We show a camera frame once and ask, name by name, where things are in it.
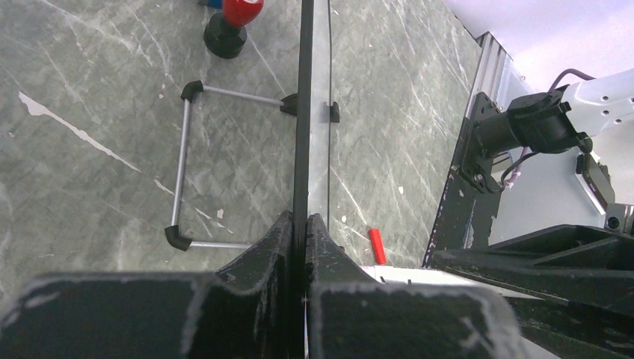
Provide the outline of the red marker cap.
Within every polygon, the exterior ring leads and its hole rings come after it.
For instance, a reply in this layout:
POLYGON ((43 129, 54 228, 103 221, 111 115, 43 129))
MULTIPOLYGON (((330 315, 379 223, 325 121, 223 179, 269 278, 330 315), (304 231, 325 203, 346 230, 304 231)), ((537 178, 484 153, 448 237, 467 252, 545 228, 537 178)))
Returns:
POLYGON ((372 246, 375 262, 378 265, 387 263, 387 257, 384 250, 381 232, 378 228, 371 228, 368 231, 369 240, 372 246))

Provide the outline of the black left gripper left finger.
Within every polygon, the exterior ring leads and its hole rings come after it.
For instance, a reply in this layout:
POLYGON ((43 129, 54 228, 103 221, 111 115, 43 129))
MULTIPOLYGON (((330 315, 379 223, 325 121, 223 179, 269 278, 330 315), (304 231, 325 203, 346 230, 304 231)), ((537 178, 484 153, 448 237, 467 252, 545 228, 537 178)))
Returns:
POLYGON ((283 212, 218 271, 53 273, 1 315, 3 358, 284 358, 283 212))

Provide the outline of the white marker pen body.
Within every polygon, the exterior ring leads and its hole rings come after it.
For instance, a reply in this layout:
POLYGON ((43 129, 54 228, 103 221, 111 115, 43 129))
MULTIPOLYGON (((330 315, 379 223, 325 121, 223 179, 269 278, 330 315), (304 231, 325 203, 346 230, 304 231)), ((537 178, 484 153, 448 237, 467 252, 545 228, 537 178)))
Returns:
POLYGON ((505 289, 475 280, 459 277, 435 269, 408 269, 393 266, 361 266, 365 273, 381 283, 428 284, 438 286, 478 286, 491 289, 509 298, 535 299, 538 297, 527 295, 511 289, 505 289))

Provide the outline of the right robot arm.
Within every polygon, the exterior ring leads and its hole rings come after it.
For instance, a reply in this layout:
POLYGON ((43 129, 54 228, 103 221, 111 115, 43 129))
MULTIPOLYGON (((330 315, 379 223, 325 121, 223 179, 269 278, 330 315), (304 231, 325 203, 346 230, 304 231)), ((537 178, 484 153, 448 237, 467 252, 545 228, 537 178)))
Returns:
POLYGON ((633 356, 633 207, 602 225, 558 224, 490 244, 488 232, 511 171, 537 155, 574 150, 575 172, 591 167, 592 138, 633 119, 633 72, 574 85, 555 82, 505 111, 478 93, 463 121, 424 265, 518 292, 511 300, 524 334, 561 358, 633 356), (499 179, 493 160, 529 149, 499 179))

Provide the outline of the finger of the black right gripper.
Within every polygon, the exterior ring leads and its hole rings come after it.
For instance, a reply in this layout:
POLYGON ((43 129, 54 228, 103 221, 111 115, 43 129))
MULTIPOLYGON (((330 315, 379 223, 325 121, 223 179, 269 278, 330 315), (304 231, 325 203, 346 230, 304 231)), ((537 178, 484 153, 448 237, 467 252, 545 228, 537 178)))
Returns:
POLYGON ((632 358, 633 318, 586 304, 511 298, 523 336, 560 358, 632 358))
POLYGON ((436 269, 633 316, 633 237, 556 225, 487 248, 437 251, 436 269))

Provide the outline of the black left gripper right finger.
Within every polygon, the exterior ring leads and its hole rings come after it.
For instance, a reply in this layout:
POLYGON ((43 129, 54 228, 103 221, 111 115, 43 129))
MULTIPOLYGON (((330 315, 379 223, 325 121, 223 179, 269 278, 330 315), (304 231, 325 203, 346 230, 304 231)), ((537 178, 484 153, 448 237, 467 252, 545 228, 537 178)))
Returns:
POLYGON ((516 316, 477 285, 381 283, 307 220, 311 358, 528 358, 516 316))

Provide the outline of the black framed whiteboard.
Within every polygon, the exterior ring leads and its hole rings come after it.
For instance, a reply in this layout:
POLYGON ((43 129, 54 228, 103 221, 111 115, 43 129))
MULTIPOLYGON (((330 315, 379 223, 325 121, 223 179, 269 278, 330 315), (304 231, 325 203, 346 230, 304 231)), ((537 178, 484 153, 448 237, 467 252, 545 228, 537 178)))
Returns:
POLYGON ((309 180, 309 147, 310 147, 310 109, 313 74, 313 35, 317 7, 325 6, 326 15, 331 17, 329 1, 303 1, 301 10, 300 56, 299 56, 299 80, 298 92, 288 95, 282 100, 267 99, 261 96, 248 95, 230 90, 211 88, 200 80, 189 82, 181 93, 184 103, 182 120, 182 134, 179 148, 178 169, 176 174, 176 188, 173 193, 173 208, 170 226, 164 229, 164 234, 170 246, 180 251, 187 251, 191 247, 209 248, 249 248, 249 245, 237 243, 201 242, 194 241, 179 232, 179 214, 182 202, 182 187, 185 179, 185 164, 188 149, 188 130, 191 114, 191 105, 196 95, 208 92, 224 93, 230 96, 249 99, 255 102, 268 103, 278 107, 280 112, 296 118, 295 132, 295 167, 294 167, 294 192, 292 195, 292 208, 299 211, 297 218, 292 220, 291 249, 299 251, 305 244, 304 225, 308 218, 308 180, 309 180))

